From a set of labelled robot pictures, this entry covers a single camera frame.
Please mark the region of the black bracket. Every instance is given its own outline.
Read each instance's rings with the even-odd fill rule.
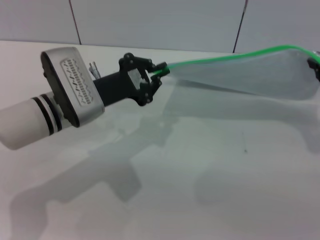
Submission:
[[[94,82],[105,106],[130,98],[144,106],[153,101],[153,96],[162,85],[161,77],[170,73],[165,62],[153,64],[151,59],[126,53],[119,60],[120,70]]]
[[[314,70],[316,79],[320,81],[320,64],[312,57],[309,57],[307,62],[309,67]]]

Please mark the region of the black stripe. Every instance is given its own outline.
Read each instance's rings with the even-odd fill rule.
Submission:
[[[54,134],[54,126],[51,122],[50,116],[49,116],[45,106],[42,104],[42,102],[39,98],[33,97],[32,99],[36,102],[36,104],[38,104],[38,106],[39,106],[39,108],[45,118],[46,124],[48,125],[49,134],[50,135]]]
[[[46,101],[46,103],[49,105],[49,108],[53,114],[56,126],[58,128],[58,132],[62,130],[62,124],[58,115],[58,112],[55,108],[55,106],[53,105],[53,103],[50,101],[49,97],[45,94],[42,94],[41,97],[43,97],[43,99]]]

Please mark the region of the white table surface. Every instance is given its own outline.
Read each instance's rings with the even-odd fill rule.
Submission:
[[[49,92],[40,53],[0,41],[0,109]],[[102,76],[127,52],[168,63],[219,53],[77,46]],[[82,127],[0,145],[1,240],[318,240],[318,106],[163,79]]]

